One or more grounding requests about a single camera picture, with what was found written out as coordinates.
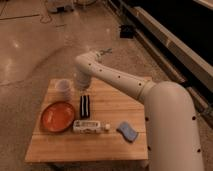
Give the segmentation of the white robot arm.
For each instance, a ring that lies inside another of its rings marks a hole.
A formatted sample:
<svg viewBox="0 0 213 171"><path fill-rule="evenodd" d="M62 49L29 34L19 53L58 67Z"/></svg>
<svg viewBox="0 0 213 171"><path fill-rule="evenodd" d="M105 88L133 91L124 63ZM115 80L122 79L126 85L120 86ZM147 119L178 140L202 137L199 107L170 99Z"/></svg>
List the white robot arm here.
<svg viewBox="0 0 213 171"><path fill-rule="evenodd" d="M75 66L78 89L96 77L144 105L150 171L205 171L195 106L183 86L107 67L96 51L77 56Z"/></svg>

